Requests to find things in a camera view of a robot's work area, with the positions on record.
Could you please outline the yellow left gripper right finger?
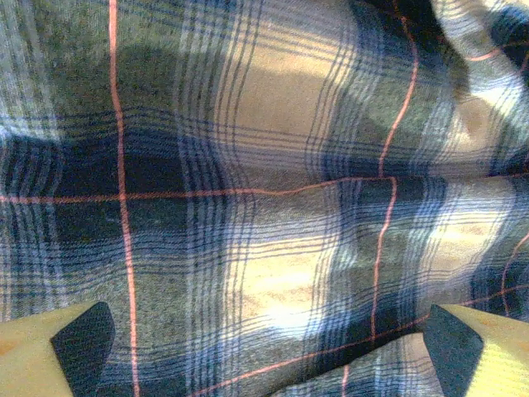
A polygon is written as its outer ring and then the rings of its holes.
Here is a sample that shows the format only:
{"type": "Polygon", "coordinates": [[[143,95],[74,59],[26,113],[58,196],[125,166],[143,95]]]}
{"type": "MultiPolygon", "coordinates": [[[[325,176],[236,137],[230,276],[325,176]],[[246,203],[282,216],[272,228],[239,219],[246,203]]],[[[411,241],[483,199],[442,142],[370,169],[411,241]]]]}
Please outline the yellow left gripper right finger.
{"type": "Polygon", "coordinates": [[[528,323],[434,304],[423,340],[445,396],[528,396],[528,323]]]}

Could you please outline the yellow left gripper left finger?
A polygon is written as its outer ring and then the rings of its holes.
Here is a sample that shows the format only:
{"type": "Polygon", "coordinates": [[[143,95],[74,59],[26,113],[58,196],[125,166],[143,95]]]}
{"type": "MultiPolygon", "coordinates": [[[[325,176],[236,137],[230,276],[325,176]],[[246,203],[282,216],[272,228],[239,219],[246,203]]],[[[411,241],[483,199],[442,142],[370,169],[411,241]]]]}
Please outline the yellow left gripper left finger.
{"type": "Polygon", "coordinates": [[[1,324],[2,396],[95,396],[115,337],[105,302],[1,324]]]}

